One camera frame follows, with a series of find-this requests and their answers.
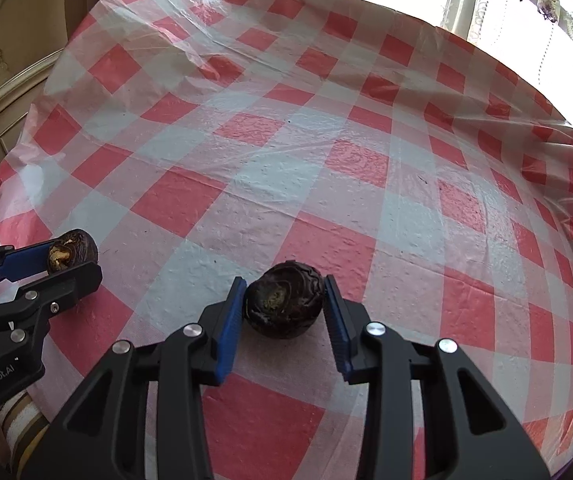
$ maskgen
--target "cabinet drawer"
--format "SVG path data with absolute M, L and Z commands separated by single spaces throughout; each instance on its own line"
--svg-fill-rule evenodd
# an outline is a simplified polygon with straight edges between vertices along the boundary
M 18 142 L 28 108 L 44 88 L 41 81 L 0 112 L 0 163 Z

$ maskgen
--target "blue gripper pad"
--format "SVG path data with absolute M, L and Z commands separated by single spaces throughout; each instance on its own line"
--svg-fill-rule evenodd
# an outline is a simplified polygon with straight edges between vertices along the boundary
M 52 240 L 42 244 L 18 249 L 4 257 L 4 262 L 0 266 L 0 280 L 18 282 L 34 274 L 39 274 L 46 270 L 48 250 Z
M 335 366 L 337 371 L 343 375 L 344 380 L 348 381 L 353 372 L 353 365 L 350 357 L 351 341 L 338 304 L 343 300 L 341 296 L 337 298 L 339 291 L 332 276 L 324 278 L 324 289 L 328 300 L 324 302 L 324 317 L 327 322 L 333 357 L 335 357 Z
M 222 324 L 221 332 L 217 336 L 217 365 L 215 366 L 215 381 L 222 384 L 226 376 L 233 369 L 235 351 L 240 340 L 242 329 L 242 303 L 246 291 L 246 280 L 241 277 L 235 278 L 231 290 L 224 304 L 226 317 Z

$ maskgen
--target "plastic table cover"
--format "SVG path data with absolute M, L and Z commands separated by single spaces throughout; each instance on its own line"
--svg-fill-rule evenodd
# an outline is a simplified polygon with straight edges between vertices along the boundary
M 573 455 L 573 129 L 444 30 L 360 0 L 100 1 L 0 167 L 1 244 L 70 228 L 105 277 L 52 320 L 29 390 L 48 418 L 116 339 L 295 258 L 403 336 L 456 339 L 551 470 Z M 365 391 L 321 317 L 244 327 L 203 395 L 217 478 L 354 478 Z

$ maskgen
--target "dark round vegetable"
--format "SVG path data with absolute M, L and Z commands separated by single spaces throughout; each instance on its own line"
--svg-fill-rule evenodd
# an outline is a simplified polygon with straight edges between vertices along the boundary
M 244 294 L 244 317 L 262 335 L 290 339 L 315 322 L 324 297 L 322 276 L 293 260 L 268 269 Z
M 98 246 L 82 229 L 74 229 L 56 238 L 48 251 L 46 270 L 53 274 L 83 262 L 98 262 Z

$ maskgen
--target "silver bolt head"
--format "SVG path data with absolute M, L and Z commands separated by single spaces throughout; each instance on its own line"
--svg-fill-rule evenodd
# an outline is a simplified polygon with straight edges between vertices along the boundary
M 131 343 L 125 341 L 124 339 L 116 341 L 113 343 L 111 350 L 116 354 L 126 354 L 131 349 Z
M 386 327 L 382 323 L 373 321 L 366 325 L 366 331 L 371 335 L 380 336 L 386 332 Z
M 457 350 L 457 343 L 452 339 L 440 339 L 437 346 L 442 352 L 447 354 L 452 354 Z
M 10 333 L 10 340 L 14 343 L 22 343 L 25 337 L 26 332 L 24 332 L 21 328 L 16 328 L 13 332 Z
M 202 333 L 202 327 L 197 323 L 186 325 L 182 332 L 188 337 L 198 337 Z

